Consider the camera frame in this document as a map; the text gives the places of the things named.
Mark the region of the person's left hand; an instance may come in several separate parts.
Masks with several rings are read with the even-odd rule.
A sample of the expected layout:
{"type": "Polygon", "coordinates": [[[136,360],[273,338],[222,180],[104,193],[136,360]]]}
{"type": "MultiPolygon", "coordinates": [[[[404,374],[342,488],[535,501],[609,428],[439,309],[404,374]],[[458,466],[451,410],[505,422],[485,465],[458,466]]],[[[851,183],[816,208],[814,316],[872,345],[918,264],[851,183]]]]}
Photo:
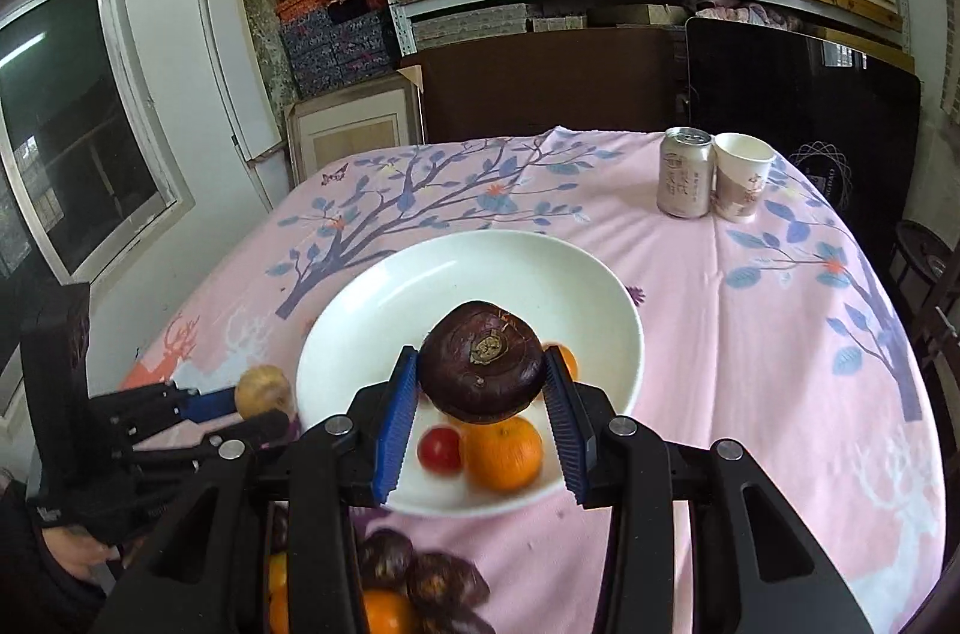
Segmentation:
{"type": "Polygon", "coordinates": [[[50,556],[78,581],[93,584],[96,567],[105,566],[121,557],[121,552],[115,546],[98,542],[84,530],[67,527],[44,528],[41,535],[50,556]]]}

